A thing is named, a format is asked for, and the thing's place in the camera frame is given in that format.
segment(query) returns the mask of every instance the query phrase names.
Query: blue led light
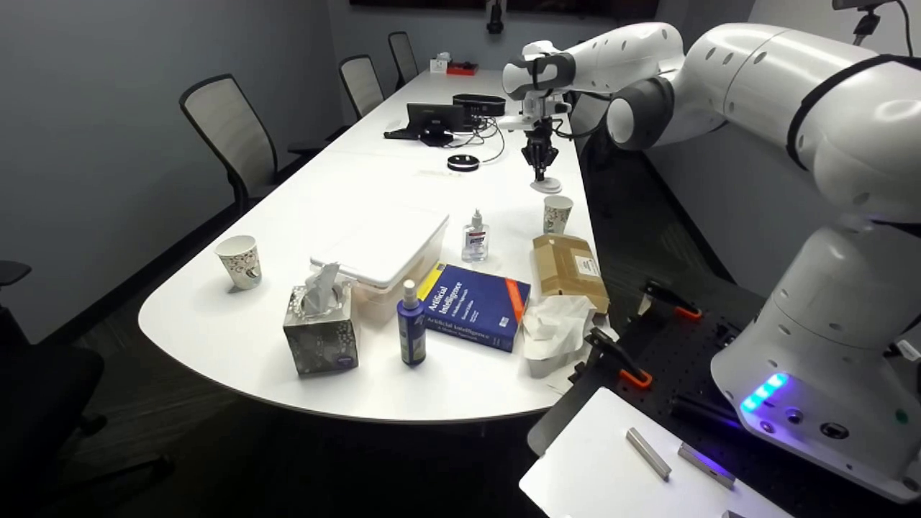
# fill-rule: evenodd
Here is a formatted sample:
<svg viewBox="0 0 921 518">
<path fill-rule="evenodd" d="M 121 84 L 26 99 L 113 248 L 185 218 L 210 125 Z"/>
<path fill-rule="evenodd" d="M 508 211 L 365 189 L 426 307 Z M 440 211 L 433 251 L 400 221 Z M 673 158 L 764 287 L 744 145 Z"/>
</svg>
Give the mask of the blue led light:
<svg viewBox="0 0 921 518">
<path fill-rule="evenodd" d="M 744 412 L 758 412 L 767 399 L 771 399 L 775 392 L 780 392 L 786 386 L 786 375 L 777 371 L 775 376 L 770 376 L 764 386 L 758 386 L 745 399 L 744 399 Z"/>
</svg>

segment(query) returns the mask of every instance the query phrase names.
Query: chair backrest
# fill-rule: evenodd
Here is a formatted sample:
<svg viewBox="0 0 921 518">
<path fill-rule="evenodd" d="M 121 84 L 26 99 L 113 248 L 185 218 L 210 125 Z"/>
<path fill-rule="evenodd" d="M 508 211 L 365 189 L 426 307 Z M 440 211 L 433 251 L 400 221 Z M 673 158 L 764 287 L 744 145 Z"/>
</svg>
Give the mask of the chair backrest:
<svg viewBox="0 0 921 518">
<path fill-rule="evenodd" d="M 345 57 L 339 76 L 360 117 L 384 104 L 384 89 L 368 55 Z"/>
<path fill-rule="evenodd" d="M 410 84 L 416 76 L 421 76 L 421 66 L 416 60 L 413 44 L 407 32 L 391 32 L 390 35 L 391 55 L 400 71 L 400 84 Z"/>
<path fill-rule="evenodd" d="M 181 113 L 234 173 L 236 204 L 275 184 L 278 150 L 234 76 L 217 76 L 181 96 Z"/>
</svg>

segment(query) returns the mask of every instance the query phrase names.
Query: gray carpet floor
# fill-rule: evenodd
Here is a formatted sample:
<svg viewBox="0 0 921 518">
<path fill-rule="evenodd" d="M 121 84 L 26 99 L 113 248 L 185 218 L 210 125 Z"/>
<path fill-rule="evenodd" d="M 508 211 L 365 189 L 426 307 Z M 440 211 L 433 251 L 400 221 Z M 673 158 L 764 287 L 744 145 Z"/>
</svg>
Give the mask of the gray carpet floor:
<svg viewBox="0 0 921 518">
<path fill-rule="evenodd" d="M 89 412 L 111 422 L 67 447 L 44 518 L 541 514 L 518 491 L 534 463 L 525 435 L 539 414 L 450 430 L 337 422 L 256 405 L 167 359 L 142 338 L 135 313 L 206 245 L 207 237 L 138 283 L 77 340 L 108 359 Z M 597 245 L 616 325 L 634 313 L 649 277 L 708 271 L 653 171 L 637 158 L 610 163 L 600 178 Z M 177 473 L 134 473 L 67 491 L 157 454 L 170 454 Z"/>
</svg>

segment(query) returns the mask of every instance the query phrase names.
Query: book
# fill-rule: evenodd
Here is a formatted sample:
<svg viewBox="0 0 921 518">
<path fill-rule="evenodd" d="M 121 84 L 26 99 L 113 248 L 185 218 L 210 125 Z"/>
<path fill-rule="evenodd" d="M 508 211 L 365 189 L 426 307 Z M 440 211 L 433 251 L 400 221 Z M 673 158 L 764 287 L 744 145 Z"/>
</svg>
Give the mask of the book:
<svg viewBox="0 0 921 518">
<path fill-rule="evenodd" d="M 436 264 L 421 286 L 426 329 L 514 350 L 529 286 L 456 264 Z"/>
</svg>

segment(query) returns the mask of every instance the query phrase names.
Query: paper cup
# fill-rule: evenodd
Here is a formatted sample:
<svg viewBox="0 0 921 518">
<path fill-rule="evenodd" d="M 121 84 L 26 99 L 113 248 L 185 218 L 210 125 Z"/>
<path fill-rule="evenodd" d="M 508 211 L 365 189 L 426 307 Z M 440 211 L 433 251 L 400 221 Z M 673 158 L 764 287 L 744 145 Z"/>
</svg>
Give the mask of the paper cup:
<svg viewBox="0 0 921 518">
<path fill-rule="evenodd" d="M 573 212 L 573 198 L 548 195 L 544 198 L 544 232 L 564 232 Z"/>
<path fill-rule="evenodd" d="M 236 291 L 247 291 L 263 283 L 256 240 L 230 237 L 230 240 L 219 241 L 217 254 L 226 261 Z"/>
</svg>

